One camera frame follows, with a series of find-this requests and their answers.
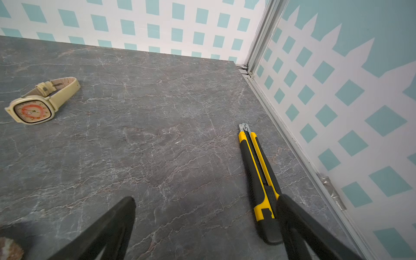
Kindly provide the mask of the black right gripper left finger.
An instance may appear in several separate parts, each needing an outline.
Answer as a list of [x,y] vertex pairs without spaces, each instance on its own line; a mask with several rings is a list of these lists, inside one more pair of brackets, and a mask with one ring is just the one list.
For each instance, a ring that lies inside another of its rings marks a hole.
[[135,222],[133,197],[123,198],[51,260],[123,260]]

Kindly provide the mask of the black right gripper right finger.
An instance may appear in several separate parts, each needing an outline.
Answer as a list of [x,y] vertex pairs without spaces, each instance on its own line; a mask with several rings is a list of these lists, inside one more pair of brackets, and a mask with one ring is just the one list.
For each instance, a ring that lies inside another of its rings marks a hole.
[[276,211],[287,256],[290,260],[310,260],[310,247],[321,260],[360,260],[289,196],[280,195]]

